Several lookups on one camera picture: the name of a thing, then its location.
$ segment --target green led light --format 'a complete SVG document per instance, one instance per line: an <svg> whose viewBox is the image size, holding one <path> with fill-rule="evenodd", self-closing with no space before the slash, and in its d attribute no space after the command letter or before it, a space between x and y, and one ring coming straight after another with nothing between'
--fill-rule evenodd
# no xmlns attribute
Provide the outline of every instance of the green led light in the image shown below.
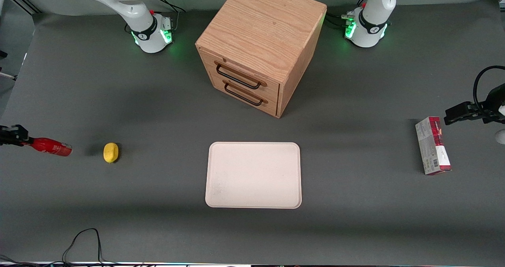
<svg viewBox="0 0 505 267"><path fill-rule="evenodd" d="M133 39L135 39L135 44L138 45L137 37L135 37L135 35L133 34L133 32L131 32L131 35L133 36Z"/></svg>
<svg viewBox="0 0 505 267"><path fill-rule="evenodd" d="M172 33L169 30L159 30L159 33L161 33L163 39L167 44L172 42Z"/></svg>
<svg viewBox="0 0 505 267"><path fill-rule="evenodd" d="M387 23L386 25L384 26L384 30L382 31L382 34L380 35L381 38L384 37L384 34L386 33L386 28L387 28Z"/></svg>
<svg viewBox="0 0 505 267"><path fill-rule="evenodd" d="M354 34L355 29L356 29L356 23L353 21L352 24L348 26L346 29L346 37L351 38L352 35Z"/></svg>

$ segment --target red bottle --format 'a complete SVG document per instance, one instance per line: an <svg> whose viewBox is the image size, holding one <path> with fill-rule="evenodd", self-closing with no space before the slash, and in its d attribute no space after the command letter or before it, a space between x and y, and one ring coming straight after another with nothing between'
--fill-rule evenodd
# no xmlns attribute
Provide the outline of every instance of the red bottle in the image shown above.
<svg viewBox="0 0 505 267"><path fill-rule="evenodd" d="M72 153L72 146L48 138L31 138L33 142L25 143L39 152L68 156Z"/></svg>

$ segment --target cabinet top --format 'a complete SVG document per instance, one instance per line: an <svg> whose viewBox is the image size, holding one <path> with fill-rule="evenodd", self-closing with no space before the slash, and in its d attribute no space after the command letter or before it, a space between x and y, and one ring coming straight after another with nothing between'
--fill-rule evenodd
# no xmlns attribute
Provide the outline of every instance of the cabinet top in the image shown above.
<svg viewBox="0 0 505 267"><path fill-rule="evenodd" d="M314 0L227 0L196 46L283 83L325 13Z"/></svg>

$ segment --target yellow object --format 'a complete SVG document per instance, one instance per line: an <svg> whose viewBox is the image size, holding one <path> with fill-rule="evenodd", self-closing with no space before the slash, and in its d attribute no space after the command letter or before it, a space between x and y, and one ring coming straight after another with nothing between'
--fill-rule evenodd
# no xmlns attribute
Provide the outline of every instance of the yellow object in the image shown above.
<svg viewBox="0 0 505 267"><path fill-rule="evenodd" d="M108 143L103 147L103 159L108 163L113 163L118 159L119 147L116 143Z"/></svg>

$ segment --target wood grain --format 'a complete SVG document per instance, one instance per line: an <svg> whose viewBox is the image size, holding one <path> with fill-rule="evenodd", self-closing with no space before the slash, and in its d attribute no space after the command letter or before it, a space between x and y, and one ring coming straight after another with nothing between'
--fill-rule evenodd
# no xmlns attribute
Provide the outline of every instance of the wood grain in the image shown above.
<svg viewBox="0 0 505 267"><path fill-rule="evenodd" d="M283 84L325 11L314 0L227 0L196 45Z"/></svg>
<svg viewBox="0 0 505 267"><path fill-rule="evenodd" d="M216 89L226 92L228 82L267 100L257 108L279 118L312 59L325 14L326 5L314 0L227 0L195 44ZM217 64L242 82L262 84L253 90L233 82Z"/></svg>
<svg viewBox="0 0 505 267"><path fill-rule="evenodd" d="M298 61L292 68L289 73L289 77L286 80L283 87L281 87L279 92L279 105L277 108L277 115L280 117L284 110L286 109L287 103L293 96L294 90L298 83L301 80L301 77L305 73L307 66L312 60L312 56L314 55L314 50L316 49L317 40L319 39L319 33L321 32L321 28L323 26L324 17L326 12L321 15L320 22L317 27L314 29L314 33L310 35L310 39L307 41L305 48L298 57Z"/></svg>
<svg viewBox="0 0 505 267"><path fill-rule="evenodd" d="M260 98L267 99L270 102L273 102L277 104L277 99L279 96L279 84L276 82L272 82L270 80L265 80L265 79L251 79L251 78L246 78L248 77L247 74L242 73L241 71L238 71L236 69L233 69L230 67L227 62L224 62L222 58L218 58L214 55L211 55L209 53L206 53L202 50L200 50L200 58L202 59L205 69L207 70L207 74L209 74L209 77L212 80L213 86L216 87L215 82L219 82L221 80L226 80L229 82L232 82L233 84L236 84L240 89L243 89L245 91L250 91L254 93L256 96L259 96ZM260 82L261 85L259 88L253 90L249 89L245 86L242 86L236 82L233 82L232 80L220 75L216 71L216 66L217 64L222 65L223 67L220 69L220 71L227 73L228 75L231 75L238 80L241 80L242 82L246 82L248 84L256 84L257 82Z"/></svg>

